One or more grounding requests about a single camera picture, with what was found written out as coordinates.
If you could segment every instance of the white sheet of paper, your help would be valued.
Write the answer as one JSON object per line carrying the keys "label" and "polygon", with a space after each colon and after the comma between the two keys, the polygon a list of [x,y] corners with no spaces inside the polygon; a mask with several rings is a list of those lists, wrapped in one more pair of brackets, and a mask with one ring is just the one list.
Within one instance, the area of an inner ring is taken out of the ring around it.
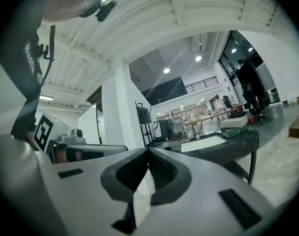
{"label": "white sheet of paper", "polygon": [[218,136],[212,136],[194,142],[181,144],[181,152],[183,153],[183,152],[193,151],[197,149],[208,148],[214,145],[222,144],[224,142],[226,142],[225,139]]}

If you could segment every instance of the green box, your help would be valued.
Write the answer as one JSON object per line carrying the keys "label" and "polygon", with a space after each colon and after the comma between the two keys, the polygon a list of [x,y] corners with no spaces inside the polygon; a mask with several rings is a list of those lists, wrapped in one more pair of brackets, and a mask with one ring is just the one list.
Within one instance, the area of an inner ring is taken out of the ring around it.
{"label": "green box", "polygon": [[247,132],[248,124],[245,124],[241,128],[221,128],[221,131],[222,131],[222,136],[224,136],[226,138],[232,138],[232,137],[240,135],[244,132]]}

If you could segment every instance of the white pillar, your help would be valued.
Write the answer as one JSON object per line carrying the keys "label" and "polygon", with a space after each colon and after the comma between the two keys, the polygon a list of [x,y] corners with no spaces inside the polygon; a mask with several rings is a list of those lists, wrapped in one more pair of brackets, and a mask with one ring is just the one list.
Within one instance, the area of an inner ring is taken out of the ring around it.
{"label": "white pillar", "polygon": [[139,143],[141,130],[135,103],[130,92],[130,72],[128,65],[117,55],[111,62],[115,72],[102,85],[102,105],[107,143],[126,145],[129,149],[142,148]]}

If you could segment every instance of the workbench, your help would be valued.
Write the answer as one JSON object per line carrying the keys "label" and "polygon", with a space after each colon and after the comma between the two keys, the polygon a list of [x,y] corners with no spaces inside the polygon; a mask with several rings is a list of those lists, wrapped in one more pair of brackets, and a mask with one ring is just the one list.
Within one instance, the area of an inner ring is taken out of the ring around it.
{"label": "workbench", "polygon": [[[222,139],[223,141],[215,142],[213,145],[208,142],[208,140],[215,138],[218,140]],[[200,143],[200,148],[197,148],[195,143]],[[259,132],[248,130],[232,138],[225,138],[220,133],[212,133],[203,136],[200,140],[182,143],[181,148],[172,147],[172,151],[219,164],[239,178],[246,178],[248,183],[251,184],[256,166],[258,148]],[[251,154],[249,173],[236,162],[237,159],[243,158],[248,154]]]}
{"label": "workbench", "polygon": [[200,130],[199,130],[199,136],[202,136],[203,121],[206,121],[206,120],[209,120],[209,119],[213,119],[213,118],[217,118],[218,121],[221,122],[221,119],[219,118],[220,116],[222,116],[222,118],[225,119],[224,118],[224,114],[228,114],[230,112],[234,112],[234,111],[238,110],[239,108],[241,108],[242,106],[244,106],[245,104],[247,104],[247,102],[241,102],[241,103],[233,105],[234,108],[232,108],[232,109],[224,110],[224,111],[221,111],[221,112],[216,113],[214,115],[205,116],[205,117],[203,117],[201,119],[188,121],[187,125],[192,125],[192,132],[193,132],[193,138],[192,139],[196,138],[196,132],[194,130],[194,125],[195,124],[198,124],[199,122],[201,122]]}

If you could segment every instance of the desk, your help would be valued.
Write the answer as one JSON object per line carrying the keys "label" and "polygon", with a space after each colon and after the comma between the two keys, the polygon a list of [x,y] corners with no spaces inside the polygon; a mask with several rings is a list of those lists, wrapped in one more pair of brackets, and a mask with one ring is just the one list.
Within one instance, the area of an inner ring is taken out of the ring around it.
{"label": "desk", "polygon": [[234,107],[234,108],[241,108],[241,107],[243,107],[243,106],[246,105],[246,104],[247,104],[247,102],[241,102],[241,103],[238,103],[238,104],[233,105],[233,107]]}
{"label": "desk", "polygon": [[[223,137],[221,134],[213,133],[205,135],[200,141],[202,142],[204,139],[208,138],[216,138],[217,140],[224,139],[225,142],[217,142],[216,145],[212,146],[211,144],[210,147],[201,146],[200,149],[196,149],[196,145],[194,145],[192,146],[194,150],[186,152],[181,152],[174,147],[172,148],[172,151],[219,164],[238,177],[246,178],[248,184],[251,184],[256,166],[257,149],[259,148],[259,132],[256,130],[248,130],[243,134],[229,139]],[[247,156],[248,154],[251,154],[249,174],[235,162],[235,160]]]}
{"label": "desk", "polygon": [[202,126],[203,126],[203,121],[205,120],[208,120],[208,119],[212,119],[212,118],[217,118],[219,121],[220,119],[218,118],[219,116],[222,116],[224,114],[227,114],[227,113],[230,113],[230,112],[233,112],[233,111],[236,111],[238,109],[238,107],[236,108],[232,108],[230,110],[224,110],[220,113],[217,113],[215,115],[211,115],[211,116],[205,116],[204,118],[201,118],[201,119],[198,119],[198,120],[192,120],[192,121],[189,121],[187,122],[188,125],[192,125],[192,131],[193,131],[193,137],[196,138],[196,132],[194,130],[194,125],[201,122],[201,127],[200,127],[200,130],[199,130],[199,135],[202,136]]}

